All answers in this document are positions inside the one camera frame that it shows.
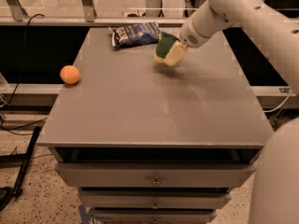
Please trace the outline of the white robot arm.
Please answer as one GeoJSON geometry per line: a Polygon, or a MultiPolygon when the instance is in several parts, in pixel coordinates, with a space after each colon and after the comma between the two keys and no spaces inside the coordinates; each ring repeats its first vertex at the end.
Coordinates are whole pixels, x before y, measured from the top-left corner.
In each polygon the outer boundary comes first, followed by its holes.
{"type": "MultiPolygon", "coordinates": [[[[164,62],[173,65],[188,48],[238,24],[294,93],[299,92],[298,24],[263,0],[206,0],[182,25],[164,62]]],[[[266,142],[254,178],[249,224],[299,224],[299,118],[266,142]]]]}

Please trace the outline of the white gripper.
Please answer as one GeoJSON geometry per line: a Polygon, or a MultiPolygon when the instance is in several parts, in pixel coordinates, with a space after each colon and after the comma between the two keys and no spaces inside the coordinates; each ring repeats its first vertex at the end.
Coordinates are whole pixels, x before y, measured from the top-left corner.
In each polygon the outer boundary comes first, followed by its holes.
{"type": "Polygon", "coordinates": [[[225,30],[233,24],[216,13],[205,1],[181,26],[180,42],[176,41],[164,58],[164,63],[173,66],[184,58],[189,48],[203,46],[218,31],[225,30]]]}

